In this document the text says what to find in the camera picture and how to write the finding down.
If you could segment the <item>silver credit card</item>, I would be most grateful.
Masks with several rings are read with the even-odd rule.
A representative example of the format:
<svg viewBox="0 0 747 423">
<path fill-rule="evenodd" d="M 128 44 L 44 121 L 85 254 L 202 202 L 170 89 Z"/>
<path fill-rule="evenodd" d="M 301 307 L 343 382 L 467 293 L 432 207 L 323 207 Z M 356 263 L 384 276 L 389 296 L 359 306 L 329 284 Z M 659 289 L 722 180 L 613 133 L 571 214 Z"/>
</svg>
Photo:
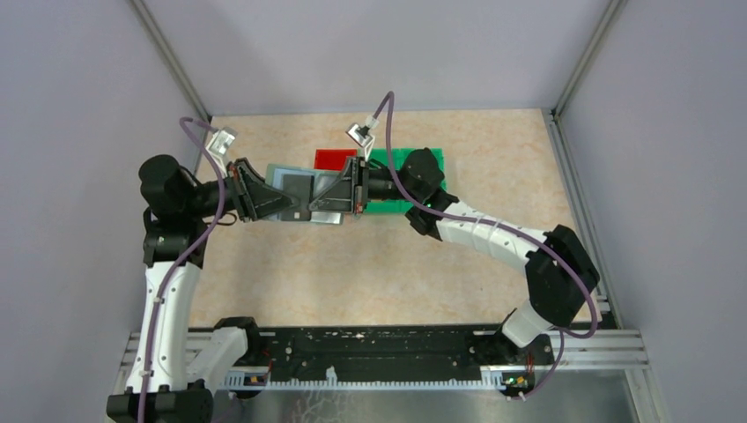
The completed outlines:
<svg viewBox="0 0 747 423">
<path fill-rule="evenodd" d="M 332 180 L 333 178 L 331 176 L 315 176 L 313 194 L 318 193 L 321 188 L 331 184 Z M 301 220 L 298 219 L 298 216 L 299 214 L 297 212 L 293 212 L 293 210 L 287 213 L 287 217 L 289 219 L 301 223 L 340 225 L 343 221 L 343 214 L 339 212 L 311 211 L 310 220 Z"/>
</svg>

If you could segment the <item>sage green card holder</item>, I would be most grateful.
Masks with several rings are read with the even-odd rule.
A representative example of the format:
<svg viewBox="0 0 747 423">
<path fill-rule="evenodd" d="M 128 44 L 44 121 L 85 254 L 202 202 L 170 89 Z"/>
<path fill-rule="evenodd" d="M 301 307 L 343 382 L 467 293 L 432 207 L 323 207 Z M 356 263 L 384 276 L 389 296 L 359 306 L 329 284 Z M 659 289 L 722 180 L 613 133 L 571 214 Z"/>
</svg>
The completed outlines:
<svg viewBox="0 0 747 423">
<path fill-rule="evenodd" d="M 313 176 L 331 176 L 333 179 L 335 176 L 337 176 L 337 171 L 329 171 L 329 170 L 317 170 L 317 169 L 309 169 L 309 168 L 303 168 L 303 167 L 287 167 L 287 166 L 280 166 L 275 164 L 270 164 L 267 167 L 266 172 L 266 182 L 271 185 L 273 188 L 280 189 L 286 193 L 286 189 L 284 188 L 283 178 L 286 174 L 306 174 L 306 175 L 313 175 Z M 269 220 L 276 220 L 276 221 L 286 221 L 286 222 L 297 222 L 292 221 L 287 217 L 287 213 L 294 210 L 296 207 L 291 208 L 287 211 L 282 211 L 280 213 L 271 215 L 269 217 Z"/>
</svg>

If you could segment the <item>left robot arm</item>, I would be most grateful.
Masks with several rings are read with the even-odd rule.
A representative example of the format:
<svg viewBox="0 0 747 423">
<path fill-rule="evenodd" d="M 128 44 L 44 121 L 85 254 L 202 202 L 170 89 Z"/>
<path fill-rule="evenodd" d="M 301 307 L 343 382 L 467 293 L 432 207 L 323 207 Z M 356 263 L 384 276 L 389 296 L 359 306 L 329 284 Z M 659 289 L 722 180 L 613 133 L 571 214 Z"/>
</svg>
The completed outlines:
<svg viewBox="0 0 747 423">
<path fill-rule="evenodd" d="M 148 204 L 144 317 L 124 391 L 108 398 L 106 413 L 115 422 L 208 422 L 231 367 L 270 361 L 255 319 L 246 316 L 219 320 L 208 345 L 187 359 L 189 312 L 208 237 L 228 212 L 257 221 L 300 201 L 267 184 L 245 159 L 201 183 L 177 159 L 160 154 L 138 177 Z"/>
</svg>

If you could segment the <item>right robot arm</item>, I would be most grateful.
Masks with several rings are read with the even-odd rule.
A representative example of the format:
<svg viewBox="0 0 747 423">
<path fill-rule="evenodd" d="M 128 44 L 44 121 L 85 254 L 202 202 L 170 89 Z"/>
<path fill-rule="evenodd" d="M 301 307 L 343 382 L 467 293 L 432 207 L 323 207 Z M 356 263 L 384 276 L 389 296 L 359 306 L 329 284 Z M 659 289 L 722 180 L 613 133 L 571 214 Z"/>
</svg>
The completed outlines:
<svg viewBox="0 0 747 423">
<path fill-rule="evenodd" d="M 350 157 L 343 170 L 320 193 L 311 196 L 311 212 L 363 212 L 372 200 L 414 199 L 405 213 L 419 234 L 485 253 L 526 277 L 529 297 L 492 335 L 484 352 L 518 363 L 531 342 L 554 327 L 568 327 L 600 274 L 573 229 L 550 231 L 519 227 L 482 213 L 447 193 L 445 176 L 434 152 L 411 151 L 395 171 Z"/>
</svg>

